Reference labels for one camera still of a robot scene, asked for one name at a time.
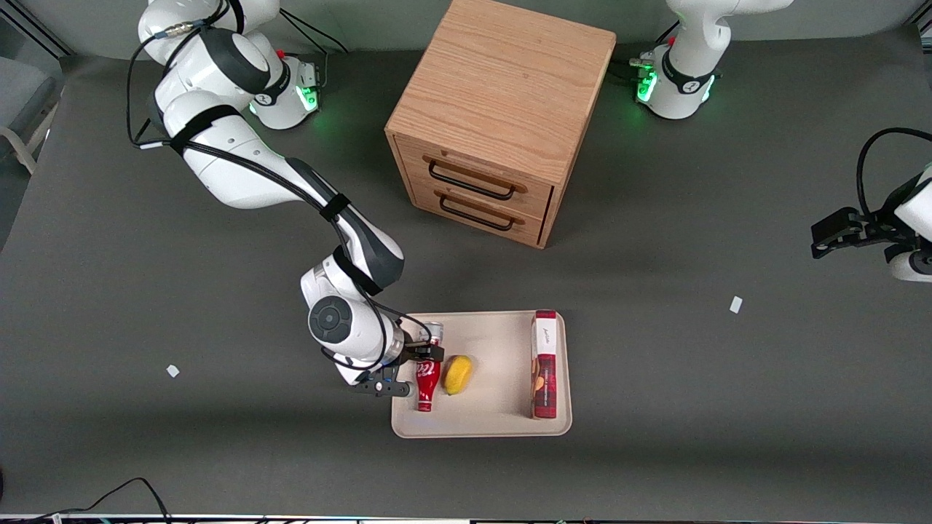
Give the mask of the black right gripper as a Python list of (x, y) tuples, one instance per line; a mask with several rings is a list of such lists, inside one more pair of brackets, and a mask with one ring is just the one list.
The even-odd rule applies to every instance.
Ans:
[(406, 343), (403, 346), (398, 358), (398, 364), (405, 362), (434, 361), (443, 362), (445, 360), (445, 349), (430, 341), (419, 341)]

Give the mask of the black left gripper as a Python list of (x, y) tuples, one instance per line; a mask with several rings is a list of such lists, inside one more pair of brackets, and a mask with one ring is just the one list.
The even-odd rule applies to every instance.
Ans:
[(865, 226), (859, 211), (853, 207), (842, 207), (815, 223), (811, 226), (812, 258), (819, 260), (839, 249), (859, 247), (863, 243), (860, 237), (863, 230), (865, 241), (912, 245), (912, 229), (895, 214), (908, 195), (909, 191), (893, 191), (880, 208), (872, 211), (862, 194), (861, 214), (866, 220)]

